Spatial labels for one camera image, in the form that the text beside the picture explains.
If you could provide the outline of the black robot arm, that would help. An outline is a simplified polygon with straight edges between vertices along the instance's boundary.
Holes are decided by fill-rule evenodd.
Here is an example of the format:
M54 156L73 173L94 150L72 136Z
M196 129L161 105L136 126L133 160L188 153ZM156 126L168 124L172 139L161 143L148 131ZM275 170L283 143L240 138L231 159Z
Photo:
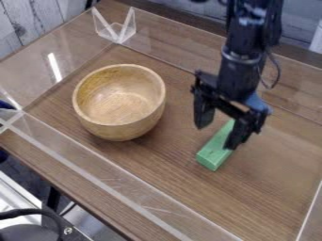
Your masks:
M217 0L225 6L225 44L219 72L195 71L193 122L203 129L221 111L233 119L224 148L233 150L261 131L269 107L256 94L275 80L261 77L267 62L275 58L269 48L281 36L283 0Z

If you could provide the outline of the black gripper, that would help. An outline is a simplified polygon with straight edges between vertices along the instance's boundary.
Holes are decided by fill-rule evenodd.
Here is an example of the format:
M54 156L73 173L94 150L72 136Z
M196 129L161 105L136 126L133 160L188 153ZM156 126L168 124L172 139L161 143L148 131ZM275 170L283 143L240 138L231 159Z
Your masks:
M265 51L239 56L224 47L219 72L195 71L193 123L197 129L208 126L216 110L235 120L225 138L228 150L235 150L251 133L260 131L269 114L269 107L256 94L265 60Z

